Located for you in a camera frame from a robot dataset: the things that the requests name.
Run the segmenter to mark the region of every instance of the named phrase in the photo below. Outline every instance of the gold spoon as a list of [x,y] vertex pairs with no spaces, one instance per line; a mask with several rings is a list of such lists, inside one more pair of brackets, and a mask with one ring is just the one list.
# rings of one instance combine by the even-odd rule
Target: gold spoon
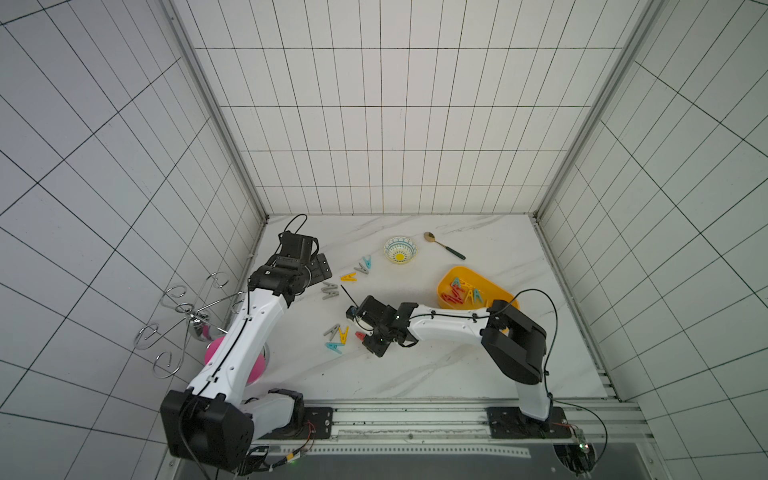
[[467,260],[467,257],[465,257],[465,256],[461,255],[461,254],[460,254],[459,252],[457,252],[456,250],[453,250],[451,247],[446,247],[446,246],[445,246],[445,245],[443,245],[442,243],[438,242],[438,241],[437,241],[437,239],[435,238],[435,236],[434,236],[434,235],[432,235],[432,233],[431,233],[431,232],[424,232],[424,240],[426,240],[426,241],[428,241],[428,242],[434,242],[434,243],[437,243],[439,246],[441,246],[441,247],[445,248],[447,251],[449,251],[449,252],[453,253],[453,254],[454,254],[454,255],[456,255],[458,258],[460,258],[460,259],[462,259],[462,260]]

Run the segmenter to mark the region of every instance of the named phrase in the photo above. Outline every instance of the yellow container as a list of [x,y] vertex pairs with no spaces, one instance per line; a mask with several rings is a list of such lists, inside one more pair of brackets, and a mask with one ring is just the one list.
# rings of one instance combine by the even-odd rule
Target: yellow container
[[[467,290],[467,292],[464,293],[466,300],[463,304],[450,303],[442,298],[443,293],[451,294],[453,292],[451,284],[457,277],[462,283],[462,288]],[[474,298],[472,292],[475,288],[480,292],[482,302],[473,303]],[[476,310],[491,306],[494,300],[504,300],[505,302],[508,302],[509,300],[512,300],[512,294],[502,289],[491,280],[486,279],[483,275],[470,270],[466,266],[454,266],[451,268],[442,280],[440,280],[440,283],[437,286],[437,303],[441,308],[452,310]],[[512,302],[512,306],[520,310],[517,300]]]

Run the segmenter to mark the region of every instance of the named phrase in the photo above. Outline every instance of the robotic arm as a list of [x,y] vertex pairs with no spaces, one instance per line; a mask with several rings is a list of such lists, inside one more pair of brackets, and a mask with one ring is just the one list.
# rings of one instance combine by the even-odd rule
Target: robotic arm
[[[233,471],[253,439],[303,426],[298,392],[274,389],[255,402],[241,403],[251,366],[276,323],[297,295],[332,276],[318,250],[316,238],[282,232],[279,253],[249,278],[246,299],[213,358],[184,392],[166,394],[161,418],[172,455]],[[517,383],[521,411],[540,422],[549,417],[550,400],[541,383],[546,332],[509,303],[495,300],[489,308],[471,311],[401,303],[395,310],[368,296],[347,316],[373,327],[363,345],[377,356],[390,343],[412,346],[431,339],[482,346]]]
[[[391,343],[410,347],[422,340],[482,346],[502,373],[515,381],[522,413],[539,422],[549,417],[550,400],[541,382],[547,333],[508,302],[494,300],[489,308],[480,310],[439,310],[401,303],[395,310],[368,296],[359,308],[351,306],[346,316],[373,327],[362,344],[376,356],[383,356]],[[508,335],[502,333],[507,329]]]

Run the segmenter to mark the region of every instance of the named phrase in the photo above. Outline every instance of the yellow clothespin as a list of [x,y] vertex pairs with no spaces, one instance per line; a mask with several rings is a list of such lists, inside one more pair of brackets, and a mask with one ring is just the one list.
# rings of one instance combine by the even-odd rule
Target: yellow clothespin
[[341,330],[339,330],[339,337],[341,338],[341,344],[346,345],[346,334],[349,333],[349,327],[346,327],[346,330],[344,330],[344,333],[341,333]]

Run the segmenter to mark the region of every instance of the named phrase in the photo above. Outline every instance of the tabletop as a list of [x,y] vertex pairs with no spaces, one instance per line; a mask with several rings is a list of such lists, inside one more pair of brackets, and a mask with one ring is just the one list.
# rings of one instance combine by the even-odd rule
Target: tabletop
[[[262,265],[278,245],[277,234],[292,217],[274,216],[266,226],[251,271]],[[298,219],[291,230],[301,223]],[[460,260],[423,234],[466,255]],[[605,391],[563,293],[545,259],[530,219],[525,215],[309,216],[300,232],[317,237],[333,278],[357,303],[373,295],[394,308],[402,302],[439,307],[436,287],[454,266],[463,265],[515,294],[526,288],[547,292],[558,308],[558,335],[551,348],[554,313],[545,296],[524,293],[520,310],[547,331],[549,389],[556,397],[602,397]],[[418,253],[404,265],[384,256],[384,243],[394,236],[413,239]],[[371,256],[369,275],[356,282],[340,277]],[[362,331],[344,313],[352,305],[339,295],[323,300],[322,284],[296,298],[272,331],[265,373],[246,388],[258,396],[272,388],[292,389],[305,399],[481,399],[516,398],[515,383],[504,376],[486,351],[449,341],[420,342],[404,349],[392,344],[384,357],[369,353],[354,332]],[[335,324],[349,327],[342,354],[326,348],[323,333]]]

